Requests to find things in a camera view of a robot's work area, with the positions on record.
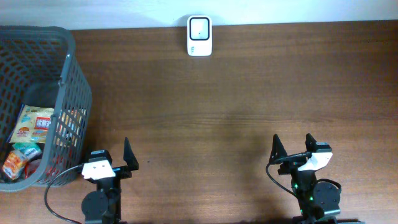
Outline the red snack bag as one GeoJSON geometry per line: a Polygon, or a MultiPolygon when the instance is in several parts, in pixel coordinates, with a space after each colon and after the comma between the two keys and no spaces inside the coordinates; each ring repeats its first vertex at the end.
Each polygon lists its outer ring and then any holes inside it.
{"type": "Polygon", "coordinates": [[[41,159],[36,159],[34,161],[28,162],[24,168],[24,178],[30,177],[40,166],[41,159]]]}

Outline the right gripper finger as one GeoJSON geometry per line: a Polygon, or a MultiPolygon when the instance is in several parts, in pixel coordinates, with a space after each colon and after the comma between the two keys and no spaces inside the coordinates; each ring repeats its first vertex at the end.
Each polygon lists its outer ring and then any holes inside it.
{"type": "Polygon", "coordinates": [[[317,150],[317,145],[316,145],[317,141],[310,133],[307,133],[305,137],[306,137],[305,140],[306,150],[308,152],[315,152],[317,150]]]}
{"type": "Polygon", "coordinates": [[[287,157],[287,152],[284,149],[282,142],[277,134],[273,135],[272,149],[269,158],[270,164],[280,164],[287,157]]]}

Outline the orange tissue pack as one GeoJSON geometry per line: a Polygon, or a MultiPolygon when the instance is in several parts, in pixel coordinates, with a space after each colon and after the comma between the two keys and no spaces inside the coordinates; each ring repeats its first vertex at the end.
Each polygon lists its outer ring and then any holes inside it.
{"type": "Polygon", "coordinates": [[[25,156],[21,151],[13,150],[5,160],[2,171],[5,173],[7,178],[15,180],[19,178],[28,161],[27,156],[25,156]]]}

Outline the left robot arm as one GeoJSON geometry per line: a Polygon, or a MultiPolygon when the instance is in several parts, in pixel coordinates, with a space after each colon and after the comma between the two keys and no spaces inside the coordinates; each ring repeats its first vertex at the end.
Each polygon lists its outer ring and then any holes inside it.
{"type": "Polygon", "coordinates": [[[85,223],[117,224],[121,218],[121,181],[132,177],[139,163],[131,149],[128,138],[124,140],[123,160],[125,166],[113,167],[107,150],[93,151],[83,165],[82,176],[96,185],[81,203],[85,223]]]}

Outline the yellow snack bag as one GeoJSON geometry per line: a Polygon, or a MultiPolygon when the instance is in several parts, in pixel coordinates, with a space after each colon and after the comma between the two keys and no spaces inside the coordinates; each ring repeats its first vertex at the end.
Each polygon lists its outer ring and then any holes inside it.
{"type": "Polygon", "coordinates": [[[53,112],[53,108],[22,105],[8,142],[45,144],[53,112]]]}

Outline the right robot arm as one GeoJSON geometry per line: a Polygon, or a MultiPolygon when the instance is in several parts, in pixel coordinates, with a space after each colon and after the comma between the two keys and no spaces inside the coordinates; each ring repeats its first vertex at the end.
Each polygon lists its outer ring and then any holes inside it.
{"type": "Polygon", "coordinates": [[[342,186],[331,179],[319,179],[316,171],[326,167],[331,160],[332,148],[327,142],[317,141],[311,134],[305,136],[306,150],[287,154],[279,136],[273,135],[272,149],[266,174],[273,183],[294,196],[300,208],[300,216],[293,223],[361,223],[358,219],[337,219],[341,213],[342,186]],[[291,189],[280,184],[269,172],[270,166],[278,165],[279,175],[291,176],[291,189]]]}

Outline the green tissue pack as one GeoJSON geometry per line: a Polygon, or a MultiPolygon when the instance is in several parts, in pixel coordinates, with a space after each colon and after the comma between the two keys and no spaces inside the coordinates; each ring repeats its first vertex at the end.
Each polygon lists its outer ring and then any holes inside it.
{"type": "Polygon", "coordinates": [[[12,146],[15,150],[21,151],[29,160],[42,154],[41,148],[34,142],[17,142],[12,146]]]}

